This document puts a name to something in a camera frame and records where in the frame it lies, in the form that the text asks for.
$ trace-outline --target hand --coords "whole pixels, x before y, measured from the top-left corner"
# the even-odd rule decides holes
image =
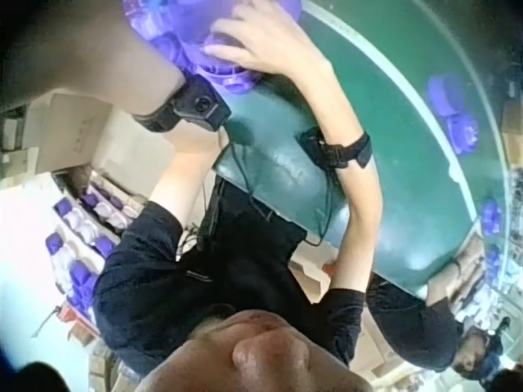
[[[273,0],[251,0],[234,7],[230,20],[211,27],[240,41],[244,48],[207,45],[205,53],[247,69],[283,74],[291,79],[329,64],[294,19]]]

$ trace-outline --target hair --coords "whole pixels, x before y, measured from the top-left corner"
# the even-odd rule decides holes
[[[523,376],[513,370],[502,370],[485,389],[487,392],[520,392],[523,390]]]

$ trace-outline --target workbench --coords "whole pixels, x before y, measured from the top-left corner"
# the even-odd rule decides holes
[[[445,22],[419,1],[315,0],[300,20],[333,63],[339,81],[373,139],[385,211],[374,270],[419,293],[462,243],[483,203],[507,210],[507,168],[497,119],[480,76]],[[452,74],[480,127],[473,154],[457,157],[445,124],[431,111],[429,78]],[[281,216],[321,234],[329,216],[324,173],[296,141],[316,125],[292,83],[269,76],[243,95],[221,91],[233,115],[226,124],[254,197]],[[217,174],[242,189],[230,149]],[[325,240],[339,246],[349,210],[339,188]],[[504,251],[506,231],[489,238]]]

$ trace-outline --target person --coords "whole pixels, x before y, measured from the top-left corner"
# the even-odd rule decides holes
[[[212,31],[244,47],[212,45],[208,55],[289,78],[326,142],[362,137],[331,64],[277,2],[240,3]],[[369,388],[347,365],[382,216],[374,161],[337,170],[351,218],[329,292],[312,305],[288,269],[306,232],[219,178],[198,246],[176,262],[183,227],[222,151],[217,134],[178,136],[171,166],[98,279],[94,309],[106,344],[145,376],[143,390]]]
[[[497,340],[470,319],[460,323],[454,317],[481,283],[484,252],[482,238],[474,234],[465,249],[429,281],[424,301],[377,275],[372,277],[369,311],[401,358],[436,372],[452,368],[468,380],[480,381],[491,373],[489,359],[499,355],[500,343],[495,344]]]
[[[0,113],[60,90],[147,115],[183,84],[183,74],[132,29],[119,0],[32,5],[40,7],[24,8],[23,24],[2,18]],[[207,47],[210,56],[290,79],[327,143],[362,137],[333,66],[276,2],[242,1],[233,18],[212,29],[244,47]],[[312,305],[288,269],[306,233],[260,203],[254,208],[223,180],[201,242],[176,261],[223,145],[218,133],[199,127],[179,127],[170,139],[176,155],[106,261],[94,300],[102,337],[145,376],[141,390],[368,390],[347,366],[382,217],[374,160],[336,170],[351,218],[330,290]]]

